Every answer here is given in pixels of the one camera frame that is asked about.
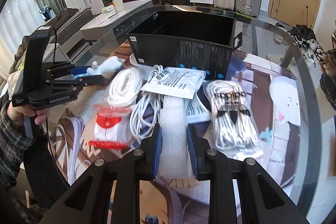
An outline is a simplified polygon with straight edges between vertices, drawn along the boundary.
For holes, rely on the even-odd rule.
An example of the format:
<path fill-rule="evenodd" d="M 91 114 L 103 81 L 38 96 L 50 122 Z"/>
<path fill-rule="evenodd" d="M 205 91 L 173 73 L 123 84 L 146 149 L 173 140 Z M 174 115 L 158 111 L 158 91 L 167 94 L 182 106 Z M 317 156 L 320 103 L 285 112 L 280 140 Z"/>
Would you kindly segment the plaid sleeve left forearm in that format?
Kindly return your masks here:
<path fill-rule="evenodd" d="M 15 127 L 7 115 L 9 104 L 10 101 L 6 101 L 1 109 L 1 184 L 5 189 L 16 186 L 24 152 L 35 141 L 27 138 L 20 128 Z"/>

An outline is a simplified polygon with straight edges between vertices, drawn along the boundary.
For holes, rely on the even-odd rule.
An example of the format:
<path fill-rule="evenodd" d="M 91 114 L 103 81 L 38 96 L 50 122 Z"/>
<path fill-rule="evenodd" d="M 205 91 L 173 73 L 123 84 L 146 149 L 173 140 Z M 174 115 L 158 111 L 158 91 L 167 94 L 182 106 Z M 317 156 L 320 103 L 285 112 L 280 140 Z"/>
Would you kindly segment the left hand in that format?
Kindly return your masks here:
<path fill-rule="evenodd" d="M 25 117 L 35 118 L 34 122 L 36 125 L 43 124 L 49 113 L 48 108 L 43 110 L 34 110 L 30 105 L 14 107 L 11 102 L 6 111 L 10 120 L 18 127 L 23 125 L 23 118 Z"/>

